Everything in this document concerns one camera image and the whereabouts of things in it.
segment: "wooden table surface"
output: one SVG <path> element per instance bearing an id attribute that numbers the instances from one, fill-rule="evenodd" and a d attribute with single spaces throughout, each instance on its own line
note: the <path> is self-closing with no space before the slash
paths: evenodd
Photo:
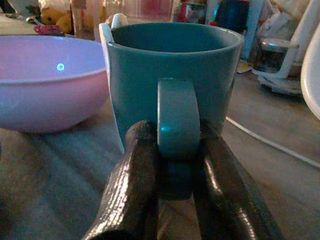
<path id="1" fill-rule="evenodd" d="M 272 93 L 251 73 L 244 73 L 236 76 L 228 116 L 320 162 L 320 121 L 302 98 Z M 320 239 L 320 170 L 229 122 L 222 136 L 258 183 L 285 237 Z M 94 220 L 107 177 L 121 157 L 115 139 L 110 100 L 63 132 L 0 129 L 0 239 L 80 239 Z M 165 209 L 169 224 L 161 239 L 199 239 L 191 200 L 168 202 Z"/>

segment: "pink object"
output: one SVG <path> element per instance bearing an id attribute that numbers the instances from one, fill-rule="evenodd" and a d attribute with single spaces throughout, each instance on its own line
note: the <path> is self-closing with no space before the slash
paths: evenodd
<path id="1" fill-rule="evenodd" d="M 40 35 L 53 35 L 61 33 L 60 27 L 57 25 L 35 26 L 33 30 Z"/>
<path id="2" fill-rule="evenodd" d="M 61 131 L 108 98 L 100 43 L 57 36 L 0 36 L 0 128 Z"/>

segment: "white appliance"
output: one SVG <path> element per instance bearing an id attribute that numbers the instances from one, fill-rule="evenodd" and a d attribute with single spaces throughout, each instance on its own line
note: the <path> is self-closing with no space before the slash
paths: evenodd
<path id="1" fill-rule="evenodd" d="M 291 40 L 260 40 L 252 72 L 261 84 L 275 92 L 301 94 L 300 71 L 319 22 L 320 0 L 310 0 Z"/>

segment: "blue object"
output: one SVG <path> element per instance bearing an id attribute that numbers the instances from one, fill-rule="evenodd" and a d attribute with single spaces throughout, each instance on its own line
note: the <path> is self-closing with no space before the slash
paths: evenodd
<path id="1" fill-rule="evenodd" d="M 223 1 L 216 14 L 217 25 L 242 33 L 247 28 L 249 5 L 249 2 L 244 0 Z"/>

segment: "plastic bag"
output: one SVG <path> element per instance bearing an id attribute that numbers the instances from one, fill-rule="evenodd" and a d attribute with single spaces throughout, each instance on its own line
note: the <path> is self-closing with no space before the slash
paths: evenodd
<path id="1" fill-rule="evenodd" d="M 51 8 L 65 13 L 70 9 L 70 0 L 38 0 L 38 2 L 41 11 Z"/>

